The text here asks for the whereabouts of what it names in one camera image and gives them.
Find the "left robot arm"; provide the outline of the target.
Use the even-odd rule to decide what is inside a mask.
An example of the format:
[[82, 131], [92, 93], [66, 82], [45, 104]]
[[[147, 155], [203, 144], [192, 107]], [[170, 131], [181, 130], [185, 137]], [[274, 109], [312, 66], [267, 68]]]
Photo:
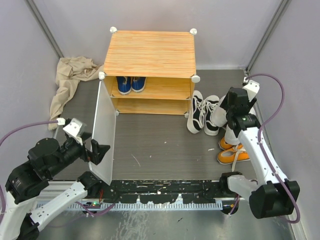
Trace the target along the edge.
[[77, 159], [98, 165], [111, 148], [91, 140], [92, 150], [67, 137], [63, 145], [54, 138], [43, 138], [28, 151], [27, 162], [12, 170], [2, 198], [0, 238], [35, 240], [56, 216], [72, 203], [99, 195], [101, 181], [90, 171], [44, 206], [33, 210], [41, 191], [49, 182]]

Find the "frosted white cabinet door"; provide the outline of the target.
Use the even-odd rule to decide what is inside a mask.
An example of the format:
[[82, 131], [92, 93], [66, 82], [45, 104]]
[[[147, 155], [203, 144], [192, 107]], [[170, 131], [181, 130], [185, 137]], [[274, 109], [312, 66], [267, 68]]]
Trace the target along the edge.
[[113, 178], [115, 133], [116, 110], [105, 83], [101, 80], [97, 93], [92, 138], [100, 145], [109, 145], [110, 149], [98, 165], [90, 163], [89, 169], [108, 185], [111, 184]]

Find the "white leather sneaker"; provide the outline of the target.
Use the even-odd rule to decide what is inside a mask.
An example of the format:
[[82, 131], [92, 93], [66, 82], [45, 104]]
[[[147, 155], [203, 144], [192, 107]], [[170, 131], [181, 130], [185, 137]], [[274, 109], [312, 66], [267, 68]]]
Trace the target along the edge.
[[239, 145], [241, 143], [240, 140], [236, 137], [234, 131], [230, 129], [228, 125], [226, 126], [224, 140], [227, 144], [230, 144], [233, 146]]
[[217, 127], [223, 127], [227, 124], [227, 118], [226, 118], [226, 110], [221, 107], [221, 104], [223, 103], [226, 95], [224, 95], [218, 102], [217, 106], [213, 110], [210, 120], [212, 123]]

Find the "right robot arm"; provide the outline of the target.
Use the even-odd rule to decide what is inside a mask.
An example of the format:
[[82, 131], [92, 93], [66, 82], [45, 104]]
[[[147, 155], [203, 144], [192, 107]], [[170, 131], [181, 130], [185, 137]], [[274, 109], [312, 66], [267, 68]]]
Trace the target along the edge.
[[243, 197], [257, 219], [288, 216], [295, 212], [300, 186], [279, 168], [263, 138], [258, 118], [249, 113], [256, 100], [249, 98], [246, 89], [231, 87], [221, 107], [226, 111], [228, 127], [248, 153], [257, 182], [238, 171], [226, 172], [219, 179], [219, 191], [225, 197], [234, 193]]

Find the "blue canvas sneaker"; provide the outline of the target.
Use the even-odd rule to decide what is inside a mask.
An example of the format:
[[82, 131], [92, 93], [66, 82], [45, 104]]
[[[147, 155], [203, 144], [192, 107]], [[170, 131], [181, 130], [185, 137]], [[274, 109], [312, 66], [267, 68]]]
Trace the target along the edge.
[[131, 92], [131, 78], [129, 76], [117, 76], [117, 88], [121, 95], [127, 95]]
[[146, 84], [146, 77], [134, 76], [131, 78], [131, 88], [134, 92], [140, 93], [144, 90]]

